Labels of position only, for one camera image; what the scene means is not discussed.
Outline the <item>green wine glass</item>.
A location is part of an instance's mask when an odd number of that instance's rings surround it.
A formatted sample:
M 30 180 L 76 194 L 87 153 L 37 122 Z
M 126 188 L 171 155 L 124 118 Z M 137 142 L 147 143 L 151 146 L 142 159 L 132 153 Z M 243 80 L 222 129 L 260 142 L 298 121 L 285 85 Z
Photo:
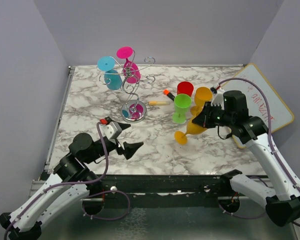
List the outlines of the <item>green wine glass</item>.
M 172 120 L 177 124 L 183 124 L 186 121 L 186 113 L 190 109 L 192 99 L 189 95 L 180 93 L 174 98 L 174 113 Z

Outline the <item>yellow wine glass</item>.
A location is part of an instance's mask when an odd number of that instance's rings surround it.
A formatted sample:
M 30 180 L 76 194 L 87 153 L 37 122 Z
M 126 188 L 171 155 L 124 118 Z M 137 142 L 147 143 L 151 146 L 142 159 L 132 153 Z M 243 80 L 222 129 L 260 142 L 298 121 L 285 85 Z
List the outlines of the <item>yellow wine glass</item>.
M 193 116 L 188 121 L 185 133 L 183 133 L 181 131 L 176 131 L 174 133 L 174 139 L 178 144 L 185 145 L 188 142 L 187 135 L 199 135 L 207 130 L 207 128 L 205 128 L 205 127 L 202 127 L 202 126 L 192 123 L 192 121 L 195 117 L 196 116 Z
M 193 106 L 190 109 L 191 114 L 193 116 L 199 114 L 202 108 L 204 107 L 205 103 L 211 101 L 212 98 L 213 94 L 208 87 L 199 87 L 194 95 L 195 106 Z

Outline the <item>red wine glass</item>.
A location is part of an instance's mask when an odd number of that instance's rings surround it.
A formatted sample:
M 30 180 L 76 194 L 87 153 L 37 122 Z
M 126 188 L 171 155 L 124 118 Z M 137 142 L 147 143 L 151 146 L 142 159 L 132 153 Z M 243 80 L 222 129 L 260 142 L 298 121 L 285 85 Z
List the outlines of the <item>red wine glass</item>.
M 194 91 L 194 86 L 189 81 L 182 81 L 177 85 L 177 95 L 185 94 L 185 95 L 188 95 L 189 97 L 191 97 L 193 94 L 193 91 Z

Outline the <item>blue wine glass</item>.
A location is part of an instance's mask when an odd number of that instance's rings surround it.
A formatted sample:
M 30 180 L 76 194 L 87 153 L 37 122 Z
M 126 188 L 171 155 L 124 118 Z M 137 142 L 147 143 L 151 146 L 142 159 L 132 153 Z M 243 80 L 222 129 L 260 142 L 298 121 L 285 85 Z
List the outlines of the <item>blue wine glass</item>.
M 121 75 L 114 69 L 115 64 L 112 56 L 103 56 L 97 62 L 98 69 L 103 72 L 99 76 L 99 82 L 112 91 L 118 90 L 122 85 Z

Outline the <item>pink wine glass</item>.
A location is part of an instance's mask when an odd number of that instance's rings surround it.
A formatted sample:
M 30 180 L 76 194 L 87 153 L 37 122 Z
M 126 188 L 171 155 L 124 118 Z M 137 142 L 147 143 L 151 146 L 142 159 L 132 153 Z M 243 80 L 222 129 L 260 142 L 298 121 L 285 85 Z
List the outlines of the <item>pink wine glass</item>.
M 123 46 L 116 52 L 119 59 L 125 59 L 123 74 L 127 77 L 126 82 L 129 84 L 136 84 L 141 78 L 139 68 L 134 63 L 135 55 L 135 51 L 130 46 Z

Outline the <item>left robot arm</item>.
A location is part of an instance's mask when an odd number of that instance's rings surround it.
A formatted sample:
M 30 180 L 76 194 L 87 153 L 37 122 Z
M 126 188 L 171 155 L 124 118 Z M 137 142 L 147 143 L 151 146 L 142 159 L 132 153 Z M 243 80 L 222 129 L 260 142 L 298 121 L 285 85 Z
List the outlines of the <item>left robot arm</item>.
M 143 142 L 120 143 L 118 136 L 130 128 L 109 117 L 96 124 L 99 140 L 90 134 L 76 135 L 69 152 L 54 167 L 44 184 L 18 209 L 0 215 L 0 225 L 5 229 L 5 240 L 37 240 L 42 229 L 63 210 L 84 198 L 101 197 L 117 193 L 111 187 L 105 190 L 103 179 L 109 168 L 109 153 L 116 151 L 129 160 L 143 146 Z

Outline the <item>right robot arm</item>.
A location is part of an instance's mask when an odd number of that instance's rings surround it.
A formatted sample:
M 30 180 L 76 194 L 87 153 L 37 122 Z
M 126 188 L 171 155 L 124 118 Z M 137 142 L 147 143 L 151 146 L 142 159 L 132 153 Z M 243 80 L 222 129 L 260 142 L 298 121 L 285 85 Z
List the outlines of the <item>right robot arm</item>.
M 213 88 L 212 95 L 212 101 L 204 104 L 192 123 L 207 129 L 230 128 L 232 135 L 256 157 L 272 183 L 269 188 L 233 170 L 220 182 L 220 191 L 226 196 L 239 192 L 250 198 L 279 227 L 300 218 L 300 179 L 274 146 L 267 125 L 260 117 L 249 114 L 246 96 L 241 91 Z

